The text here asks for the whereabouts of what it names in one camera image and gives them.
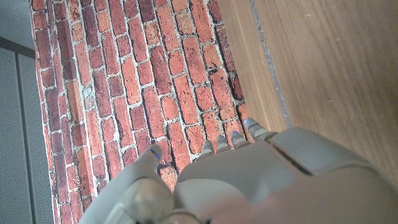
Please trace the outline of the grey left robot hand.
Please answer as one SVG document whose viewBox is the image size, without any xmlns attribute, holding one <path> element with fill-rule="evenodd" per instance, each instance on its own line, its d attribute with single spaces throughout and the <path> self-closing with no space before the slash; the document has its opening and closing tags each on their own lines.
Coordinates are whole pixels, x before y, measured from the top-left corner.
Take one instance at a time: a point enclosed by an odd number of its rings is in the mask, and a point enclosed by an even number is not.
<svg viewBox="0 0 398 224">
<path fill-rule="evenodd" d="M 245 120 L 206 141 L 170 188 L 153 144 L 99 193 L 82 223 L 396 223 L 397 189 L 367 160 L 314 132 Z"/>
</svg>

